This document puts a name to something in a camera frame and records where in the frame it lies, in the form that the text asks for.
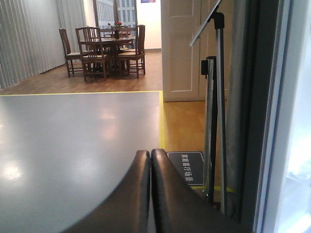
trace white wall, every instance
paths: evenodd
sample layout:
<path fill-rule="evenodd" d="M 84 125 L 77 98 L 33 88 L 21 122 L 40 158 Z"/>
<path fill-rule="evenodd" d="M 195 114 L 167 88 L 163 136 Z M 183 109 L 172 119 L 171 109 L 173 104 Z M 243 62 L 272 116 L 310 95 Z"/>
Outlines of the white wall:
<path fill-rule="evenodd" d="M 161 48 L 161 0 L 151 3 L 137 1 L 138 24 L 146 25 L 145 49 Z"/>

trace gray floor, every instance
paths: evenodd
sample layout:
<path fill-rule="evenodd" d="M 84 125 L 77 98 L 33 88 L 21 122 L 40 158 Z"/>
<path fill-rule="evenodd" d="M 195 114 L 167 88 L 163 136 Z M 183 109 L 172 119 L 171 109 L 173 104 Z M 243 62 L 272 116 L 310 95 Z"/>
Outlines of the gray floor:
<path fill-rule="evenodd" d="M 159 147 L 159 108 L 159 92 L 0 96 L 0 232 L 57 233 L 92 211 Z"/>

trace chair cushion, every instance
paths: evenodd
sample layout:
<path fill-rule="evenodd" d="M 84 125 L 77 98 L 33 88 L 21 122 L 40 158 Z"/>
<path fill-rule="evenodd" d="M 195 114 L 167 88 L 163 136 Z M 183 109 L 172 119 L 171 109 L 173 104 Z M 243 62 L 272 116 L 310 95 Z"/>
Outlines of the chair cushion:
<path fill-rule="evenodd" d="M 123 52 L 118 54 L 118 56 L 135 56 L 135 52 Z"/>
<path fill-rule="evenodd" d="M 101 55 L 97 55 L 96 57 L 88 57 L 88 56 L 84 56 L 83 58 L 89 58 L 89 59 L 94 59 L 94 58 L 104 58 L 107 57 L 108 55 L 105 55 L 102 57 Z"/>
<path fill-rule="evenodd" d="M 70 57 L 70 56 L 80 56 L 80 53 L 79 52 L 71 52 L 71 53 L 67 54 L 67 57 Z"/>

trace flower vase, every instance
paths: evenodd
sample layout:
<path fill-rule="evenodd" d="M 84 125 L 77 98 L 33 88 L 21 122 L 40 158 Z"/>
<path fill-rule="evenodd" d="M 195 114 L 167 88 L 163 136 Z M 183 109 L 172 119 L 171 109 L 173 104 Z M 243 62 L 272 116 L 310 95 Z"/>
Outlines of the flower vase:
<path fill-rule="evenodd" d="M 119 39 L 119 30 L 115 30 L 115 38 Z"/>

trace black sign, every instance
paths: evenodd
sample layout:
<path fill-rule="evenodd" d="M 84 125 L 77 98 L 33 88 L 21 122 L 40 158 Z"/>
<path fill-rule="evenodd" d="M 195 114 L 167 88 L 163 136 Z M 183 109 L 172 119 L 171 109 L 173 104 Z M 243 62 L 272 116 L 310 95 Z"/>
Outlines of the black sign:
<path fill-rule="evenodd" d="M 201 152 L 168 152 L 167 156 L 188 185 L 203 185 L 203 154 Z"/>

